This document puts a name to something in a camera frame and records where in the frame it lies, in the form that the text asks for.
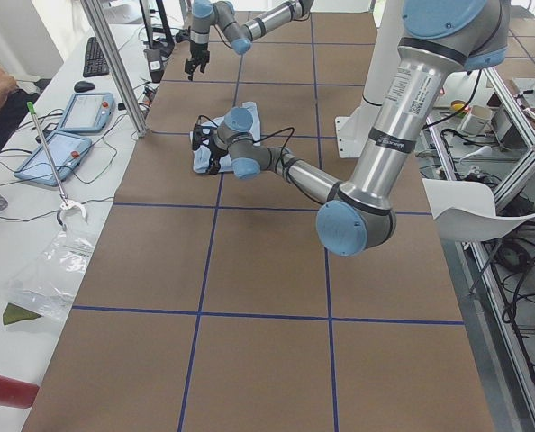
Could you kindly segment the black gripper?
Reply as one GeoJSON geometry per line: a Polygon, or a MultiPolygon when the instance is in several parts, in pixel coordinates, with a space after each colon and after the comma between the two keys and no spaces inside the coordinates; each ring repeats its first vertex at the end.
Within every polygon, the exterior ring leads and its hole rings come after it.
{"type": "Polygon", "coordinates": [[[215,143],[215,139],[209,139],[207,148],[210,150],[210,157],[208,159],[206,174],[216,176],[221,170],[221,159],[227,155],[227,150],[220,148],[215,143]]]}
{"type": "Polygon", "coordinates": [[[187,79],[192,81],[194,79],[194,72],[199,69],[203,74],[210,61],[210,51],[208,44],[191,43],[190,44],[190,58],[185,62],[185,72],[187,79]]]}

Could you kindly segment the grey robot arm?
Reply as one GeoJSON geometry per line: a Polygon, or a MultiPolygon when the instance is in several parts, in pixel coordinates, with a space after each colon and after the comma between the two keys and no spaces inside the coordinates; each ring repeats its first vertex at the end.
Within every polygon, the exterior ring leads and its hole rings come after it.
{"type": "Polygon", "coordinates": [[[209,174],[231,161],[240,179],[272,171],[320,204],[316,230],[339,256],[356,255],[393,235],[389,195],[449,75],[501,63],[507,50],[506,1],[390,1],[385,5],[372,69],[381,75],[378,107],[358,108],[340,123],[352,136],[358,163],[341,181],[295,157],[287,147],[265,147],[252,136],[253,118],[230,109],[216,126],[197,126],[194,147],[209,150],[209,174]]]}
{"type": "Polygon", "coordinates": [[[194,1],[189,27],[190,58],[185,62],[187,79],[192,81],[197,69],[205,72],[210,61],[208,43],[212,27],[217,26],[231,49],[243,56],[251,49],[253,41],[287,23],[301,21],[309,15],[312,6],[312,0],[284,1],[245,23],[239,23],[229,1],[194,1]]]}

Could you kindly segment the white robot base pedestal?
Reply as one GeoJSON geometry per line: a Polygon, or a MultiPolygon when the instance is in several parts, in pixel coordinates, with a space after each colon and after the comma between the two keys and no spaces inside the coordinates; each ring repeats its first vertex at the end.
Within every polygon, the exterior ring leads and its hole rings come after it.
{"type": "Polygon", "coordinates": [[[349,117],[337,117],[336,137],[341,158],[358,158],[375,124],[400,64],[397,51],[403,35],[403,0],[388,0],[379,28],[360,105],[349,117]]]}

